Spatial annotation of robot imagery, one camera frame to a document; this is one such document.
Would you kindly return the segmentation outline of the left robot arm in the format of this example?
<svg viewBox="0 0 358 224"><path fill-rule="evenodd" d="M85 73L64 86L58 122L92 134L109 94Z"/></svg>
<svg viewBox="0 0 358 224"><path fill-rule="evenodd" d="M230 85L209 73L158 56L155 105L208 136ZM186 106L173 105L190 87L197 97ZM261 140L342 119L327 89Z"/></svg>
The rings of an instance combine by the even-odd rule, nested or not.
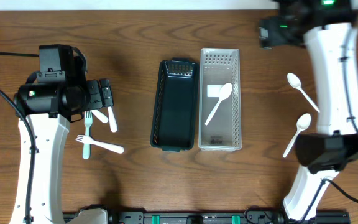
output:
<svg viewBox="0 0 358 224"><path fill-rule="evenodd" d="M14 95L21 159L11 223L64 223L61 175L74 115L107 108L115 132L110 81L87 80L86 57L69 45L41 45L39 70Z"/></svg>

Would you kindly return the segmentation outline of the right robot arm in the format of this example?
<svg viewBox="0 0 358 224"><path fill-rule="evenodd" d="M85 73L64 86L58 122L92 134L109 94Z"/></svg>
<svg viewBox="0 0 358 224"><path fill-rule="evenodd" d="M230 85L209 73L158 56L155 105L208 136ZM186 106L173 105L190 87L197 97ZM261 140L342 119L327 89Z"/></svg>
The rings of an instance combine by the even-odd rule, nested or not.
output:
<svg viewBox="0 0 358 224"><path fill-rule="evenodd" d="M260 46L308 50L318 98L317 132L294 140L298 172L275 223L344 223L317 206L334 178L358 160L358 3L278 0L279 12L259 22Z"/></svg>

